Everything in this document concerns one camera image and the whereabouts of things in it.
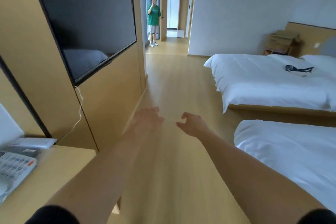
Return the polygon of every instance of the green t-shirt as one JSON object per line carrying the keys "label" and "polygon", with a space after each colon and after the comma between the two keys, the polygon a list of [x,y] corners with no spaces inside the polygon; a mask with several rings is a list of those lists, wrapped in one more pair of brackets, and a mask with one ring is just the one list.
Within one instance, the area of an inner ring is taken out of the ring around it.
{"label": "green t-shirt", "polygon": [[161,17],[160,7],[158,5],[153,6],[150,14],[148,15],[148,17],[149,17],[148,25],[158,26],[159,25],[159,17]]}

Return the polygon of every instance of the cord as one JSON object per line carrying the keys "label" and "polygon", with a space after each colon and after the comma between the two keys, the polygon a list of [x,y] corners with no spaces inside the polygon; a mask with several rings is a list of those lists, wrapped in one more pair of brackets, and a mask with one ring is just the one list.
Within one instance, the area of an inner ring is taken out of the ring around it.
{"label": "cord", "polygon": [[65,136],[63,136],[63,137],[60,139],[60,141],[61,141],[64,137],[66,137],[68,134],[70,134],[71,132],[73,132],[75,126],[76,126],[76,125],[81,121],[81,119],[82,119],[82,112],[81,112],[81,111],[82,111],[82,105],[83,105],[84,99],[83,99],[83,97],[82,97],[82,94],[81,94],[81,91],[79,90],[79,88],[78,88],[77,86],[75,86],[75,87],[76,87],[76,89],[78,90],[78,92],[79,92],[79,96],[80,96],[81,99],[82,99],[81,105],[80,105],[80,107],[79,107],[79,121],[76,122],[76,124],[72,127],[71,131],[68,132]]}

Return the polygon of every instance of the flat screen tv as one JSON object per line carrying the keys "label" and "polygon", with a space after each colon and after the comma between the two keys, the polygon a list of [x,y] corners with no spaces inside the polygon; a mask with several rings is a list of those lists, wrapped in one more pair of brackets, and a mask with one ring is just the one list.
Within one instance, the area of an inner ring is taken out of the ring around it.
{"label": "flat screen tv", "polygon": [[40,2],[74,85],[136,42],[133,0]]}

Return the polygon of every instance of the wooden desk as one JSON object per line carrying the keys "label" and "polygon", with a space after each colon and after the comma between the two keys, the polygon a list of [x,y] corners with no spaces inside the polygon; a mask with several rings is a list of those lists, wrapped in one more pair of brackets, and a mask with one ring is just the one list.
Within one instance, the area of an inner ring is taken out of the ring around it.
{"label": "wooden desk", "polygon": [[94,150],[53,146],[22,184],[0,205],[1,223],[25,223],[95,155]]}

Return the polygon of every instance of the pillow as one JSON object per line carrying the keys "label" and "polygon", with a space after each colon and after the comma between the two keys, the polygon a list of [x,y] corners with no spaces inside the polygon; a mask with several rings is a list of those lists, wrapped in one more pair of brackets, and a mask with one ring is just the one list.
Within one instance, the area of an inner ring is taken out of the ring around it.
{"label": "pillow", "polygon": [[336,77],[336,58],[324,55],[303,55],[305,61],[313,64],[315,68]]}

